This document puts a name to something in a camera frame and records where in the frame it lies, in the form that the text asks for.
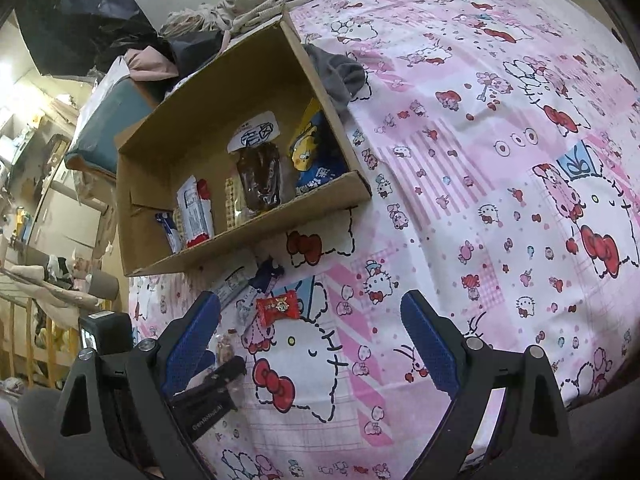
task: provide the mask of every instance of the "hello kitty print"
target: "hello kitty print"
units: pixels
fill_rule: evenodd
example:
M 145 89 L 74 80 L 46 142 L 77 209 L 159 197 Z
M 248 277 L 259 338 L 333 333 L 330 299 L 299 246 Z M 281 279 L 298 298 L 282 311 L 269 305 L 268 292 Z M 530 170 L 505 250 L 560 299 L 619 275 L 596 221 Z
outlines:
M 300 319 L 234 336 L 240 409 L 197 441 L 206 463 L 233 480 L 401 479 L 448 403 L 399 317 L 413 289 L 465 336 L 541 346 L 565 403 L 602 393 L 640 326 L 626 48 L 567 0 L 312 0 L 291 17 L 366 71 L 342 120 L 372 199 L 252 249 L 283 266 L 270 294 L 295 290 Z M 136 339 L 180 317 L 214 264 L 132 280 Z

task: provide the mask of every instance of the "bedsheet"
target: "bedsheet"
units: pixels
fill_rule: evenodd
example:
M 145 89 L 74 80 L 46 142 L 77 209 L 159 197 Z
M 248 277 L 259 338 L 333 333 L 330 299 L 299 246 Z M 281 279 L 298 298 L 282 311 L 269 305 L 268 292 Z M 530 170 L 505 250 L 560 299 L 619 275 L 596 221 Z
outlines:
M 196 443 L 218 477 L 402 478 L 449 402 L 400 321 L 414 288 L 494 348 L 542 346 L 567 403 L 598 394 L 638 342 L 626 48 L 568 0 L 315 0 L 292 19 L 366 68 L 346 129 L 373 198 L 255 248 L 302 318 L 236 345 L 242 409 Z M 135 337 L 181 316 L 209 267 L 132 279 Z

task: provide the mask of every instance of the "bed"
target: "bed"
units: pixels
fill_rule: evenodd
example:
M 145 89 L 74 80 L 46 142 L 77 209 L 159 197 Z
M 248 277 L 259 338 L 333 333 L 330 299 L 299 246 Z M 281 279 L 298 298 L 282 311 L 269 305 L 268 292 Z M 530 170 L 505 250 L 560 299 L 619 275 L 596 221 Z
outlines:
M 218 477 L 402 478 L 449 403 L 400 321 L 414 288 L 494 348 L 542 346 L 567 404 L 601 392 L 639 337 L 626 47 L 568 0 L 315 0 L 291 15 L 303 41 L 366 69 L 345 120 L 374 193 L 255 248 L 285 267 L 273 292 L 295 288 L 302 318 L 237 340 L 242 408 L 196 443 Z M 161 333 L 212 273 L 133 278 L 134 336 Z M 469 463 L 499 406 L 497 392 Z

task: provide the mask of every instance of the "wooden slat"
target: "wooden slat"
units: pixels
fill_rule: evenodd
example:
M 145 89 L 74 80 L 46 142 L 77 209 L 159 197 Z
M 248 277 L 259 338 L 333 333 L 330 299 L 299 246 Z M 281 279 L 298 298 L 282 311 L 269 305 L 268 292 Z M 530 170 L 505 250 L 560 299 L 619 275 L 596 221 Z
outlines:
M 78 330 L 75 328 L 69 329 L 69 355 L 71 355 L 71 362 L 73 363 L 76 360 L 76 356 L 78 355 L 78 346 L 80 343 L 80 335 Z
M 47 316 L 47 373 L 49 388 L 56 387 L 56 349 L 53 347 L 53 323 Z
M 9 370 L 11 377 L 15 377 L 15 305 L 9 304 Z
M 33 386 L 33 337 L 31 335 L 31 309 L 33 300 L 29 298 L 27 301 L 27 377 L 29 378 L 29 386 Z

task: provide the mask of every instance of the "candy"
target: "candy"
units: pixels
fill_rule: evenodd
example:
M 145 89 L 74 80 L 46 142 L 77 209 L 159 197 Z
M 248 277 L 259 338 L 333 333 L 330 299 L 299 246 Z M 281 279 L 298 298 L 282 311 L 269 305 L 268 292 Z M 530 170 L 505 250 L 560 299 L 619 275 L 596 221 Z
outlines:
M 271 326 L 278 319 L 299 319 L 298 295 L 295 290 L 273 298 L 258 298 L 255 300 L 258 317 L 262 326 Z

